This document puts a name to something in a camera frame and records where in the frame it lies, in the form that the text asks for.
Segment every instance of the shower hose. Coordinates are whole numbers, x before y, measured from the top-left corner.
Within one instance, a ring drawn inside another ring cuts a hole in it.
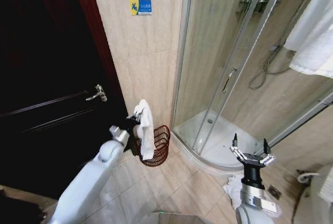
[[[270,68],[270,64],[272,63],[272,61],[275,59],[277,53],[280,51],[281,46],[280,45],[274,45],[273,48],[270,50],[271,54],[267,57],[267,59],[265,60],[265,62],[263,63],[263,67],[262,67],[262,71],[259,72],[256,76],[253,77],[253,79],[251,79],[251,81],[249,82],[249,88],[256,90],[259,89],[260,87],[262,87],[264,85],[264,83],[266,82],[266,77],[267,75],[280,75],[283,74],[285,72],[287,72],[290,67],[281,70],[281,71],[277,71],[277,72],[270,72],[269,68]],[[253,82],[257,79],[257,77],[259,77],[261,74],[263,74],[263,78],[261,83],[258,86],[252,86]]]
[[[299,7],[297,8],[297,10],[295,11],[295,13],[293,14],[293,16],[291,17],[291,19],[288,22],[286,28],[284,29],[283,34],[282,34],[280,40],[270,50],[271,54],[267,57],[267,59],[263,63],[262,71],[260,71],[256,76],[254,76],[253,79],[249,82],[248,86],[249,86],[250,89],[256,90],[256,89],[259,89],[260,87],[262,87],[265,84],[265,82],[266,82],[267,75],[280,75],[280,74],[283,74],[283,73],[287,72],[290,69],[288,67],[288,68],[286,68],[284,70],[277,71],[277,72],[270,72],[269,71],[270,64],[275,59],[277,53],[281,50],[284,42],[287,39],[288,34],[291,32],[291,30],[292,30],[293,26],[295,25],[297,19],[300,17],[300,15],[302,14],[304,8],[307,6],[307,3],[309,1],[310,0],[302,0],[301,4],[299,5]],[[258,86],[252,86],[254,80],[256,78],[258,78],[261,74],[263,74],[263,78],[262,78],[261,83]]]

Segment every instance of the white cloth on floor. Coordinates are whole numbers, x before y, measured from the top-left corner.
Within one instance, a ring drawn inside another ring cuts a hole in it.
[[[288,36],[296,51],[290,67],[304,74],[333,78],[333,0],[311,0]]]
[[[141,113],[140,125],[136,126],[136,134],[141,139],[141,155],[143,160],[152,159],[154,156],[154,126],[149,104],[142,99],[134,108],[134,113]]]
[[[236,174],[228,177],[228,183],[223,186],[224,191],[228,194],[228,196],[231,199],[232,206],[234,210],[238,208],[241,204],[241,199],[240,199],[240,190],[242,188],[242,183],[241,179],[244,177],[244,174]],[[266,193],[265,191],[265,197],[266,200],[272,201],[270,196]],[[279,205],[276,204],[276,213],[268,212],[265,211],[270,217],[272,218],[278,218],[282,214],[282,210],[279,207]]]

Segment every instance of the door panel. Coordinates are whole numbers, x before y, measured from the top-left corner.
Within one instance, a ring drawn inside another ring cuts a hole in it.
[[[0,184],[57,199],[126,117],[119,81],[95,0],[1,2]]]

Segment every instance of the shower door handle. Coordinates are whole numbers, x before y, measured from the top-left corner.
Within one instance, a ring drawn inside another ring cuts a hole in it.
[[[233,68],[232,71],[230,72],[227,81],[225,82],[223,89],[222,89],[222,93],[225,94],[227,91],[225,90],[225,88],[227,87],[230,78],[235,74],[235,72],[237,72],[237,68]]]
[[[323,102],[322,104],[325,105],[325,106],[333,106],[333,102],[331,102],[331,103]]]

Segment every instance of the red wire basket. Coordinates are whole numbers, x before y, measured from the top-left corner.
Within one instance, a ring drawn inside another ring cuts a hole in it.
[[[169,153],[169,142],[170,142],[170,130],[167,126],[162,125],[154,129],[154,141],[155,147],[154,156],[149,160],[142,160],[141,150],[141,139],[136,140],[137,150],[139,153],[140,161],[149,167],[155,167],[161,165],[168,157]]]

